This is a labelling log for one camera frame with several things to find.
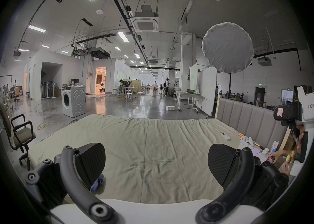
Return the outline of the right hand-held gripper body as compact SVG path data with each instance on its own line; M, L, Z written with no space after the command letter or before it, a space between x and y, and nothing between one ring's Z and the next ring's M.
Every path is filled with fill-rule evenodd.
M301 103L301 120L296 120L296 127L300 131L297 145L300 148L300 160L294 161L290 175L297 177L310 160L314 138L314 93L305 94L302 86L297 88L298 98Z

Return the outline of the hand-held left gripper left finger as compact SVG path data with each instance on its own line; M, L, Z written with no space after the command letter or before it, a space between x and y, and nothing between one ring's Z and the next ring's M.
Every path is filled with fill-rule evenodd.
M116 224L117 212L90 191L104 170L105 162L105 148L101 143L79 148L66 145L53 161L45 159L25 175L26 187L45 210L61 205L69 195L92 221Z

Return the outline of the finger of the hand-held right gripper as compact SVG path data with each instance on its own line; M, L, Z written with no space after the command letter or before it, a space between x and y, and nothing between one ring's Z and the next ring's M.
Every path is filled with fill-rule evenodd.
M302 105L299 101L281 104L274 109L273 117L280 121L282 126L295 128L296 121L302 120Z

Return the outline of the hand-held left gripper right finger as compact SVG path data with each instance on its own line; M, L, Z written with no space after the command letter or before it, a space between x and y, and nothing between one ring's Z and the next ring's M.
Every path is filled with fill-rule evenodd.
M208 166L223 193L198 210L195 215L198 224L218 223L240 205L265 211L288 187L288 176L269 161L261 163L249 147L240 150L213 144Z

